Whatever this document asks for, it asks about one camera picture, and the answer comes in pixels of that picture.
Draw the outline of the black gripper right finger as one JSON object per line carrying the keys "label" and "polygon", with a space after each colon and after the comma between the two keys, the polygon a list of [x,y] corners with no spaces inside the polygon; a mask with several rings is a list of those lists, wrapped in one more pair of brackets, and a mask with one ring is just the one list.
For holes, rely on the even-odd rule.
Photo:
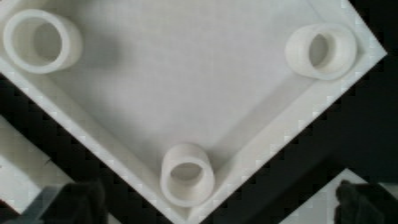
{"label": "black gripper right finger", "polygon": [[398,199],[379,184],[343,180],[336,199],[334,224],[398,224]]}

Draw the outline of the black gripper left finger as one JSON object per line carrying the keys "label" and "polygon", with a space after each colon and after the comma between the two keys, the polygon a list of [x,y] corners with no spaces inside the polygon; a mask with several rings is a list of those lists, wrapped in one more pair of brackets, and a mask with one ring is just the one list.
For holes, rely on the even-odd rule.
{"label": "black gripper left finger", "polygon": [[43,189],[18,224],[109,224],[105,190],[100,183],[75,183]]}

